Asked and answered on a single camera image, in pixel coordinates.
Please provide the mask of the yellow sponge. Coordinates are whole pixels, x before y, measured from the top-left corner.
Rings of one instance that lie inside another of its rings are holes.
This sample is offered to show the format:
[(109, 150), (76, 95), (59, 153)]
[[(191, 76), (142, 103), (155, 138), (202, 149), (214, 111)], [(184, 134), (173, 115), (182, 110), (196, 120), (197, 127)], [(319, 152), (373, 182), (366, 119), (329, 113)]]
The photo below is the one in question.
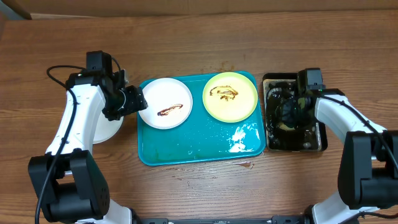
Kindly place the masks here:
[(277, 125), (277, 127), (278, 127), (279, 129), (281, 129), (281, 130), (284, 130), (284, 131), (292, 131), (292, 130), (295, 129), (295, 128), (288, 127), (286, 124), (284, 124), (284, 123), (282, 123), (282, 122), (280, 122), (280, 123)]

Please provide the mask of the white plate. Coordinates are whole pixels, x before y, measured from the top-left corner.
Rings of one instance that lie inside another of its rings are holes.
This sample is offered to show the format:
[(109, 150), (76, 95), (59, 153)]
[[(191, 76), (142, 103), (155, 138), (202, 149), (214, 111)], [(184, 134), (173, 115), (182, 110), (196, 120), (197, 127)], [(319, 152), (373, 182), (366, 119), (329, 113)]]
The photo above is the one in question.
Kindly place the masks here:
[(123, 121), (123, 117), (121, 117), (119, 120), (109, 121), (104, 114), (101, 113), (96, 125), (93, 143), (98, 144), (113, 137), (121, 128)]
[(141, 119), (156, 129), (172, 129), (182, 124), (193, 108), (193, 96), (188, 87), (174, 78), (160, 78), (143, 89), (147, 108), (140, 111)]

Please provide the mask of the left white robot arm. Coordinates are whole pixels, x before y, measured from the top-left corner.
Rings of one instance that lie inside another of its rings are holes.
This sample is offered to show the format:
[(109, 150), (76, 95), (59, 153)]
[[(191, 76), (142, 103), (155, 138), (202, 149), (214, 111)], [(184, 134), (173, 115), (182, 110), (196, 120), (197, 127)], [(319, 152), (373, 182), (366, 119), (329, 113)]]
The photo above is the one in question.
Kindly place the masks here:
[(113, 137), (126, 115), (146, 108), (141, 88), (125, 70), (84, 69), (61, 84), (67, 103), (58, 131), (43, 156), (31, 157), (28, 173), (37, 195), (35, 222), (140, 223), (137, 213), (110, 197), (93, 158), (93, 146)]

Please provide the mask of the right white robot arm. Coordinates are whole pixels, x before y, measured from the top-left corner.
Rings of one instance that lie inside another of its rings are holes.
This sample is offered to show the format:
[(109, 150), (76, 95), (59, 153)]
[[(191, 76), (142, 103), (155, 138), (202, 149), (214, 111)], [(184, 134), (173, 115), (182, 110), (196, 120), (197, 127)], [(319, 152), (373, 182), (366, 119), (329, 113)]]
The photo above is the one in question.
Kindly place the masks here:
[(343, 143), (338, 190), (307, 208), (310, 223), (357, 223), (397, 205), (397, 131), (373, 123), (339, 89), (310, 90), (282, 100), (275, 110), (289, 126), (313, 118)]

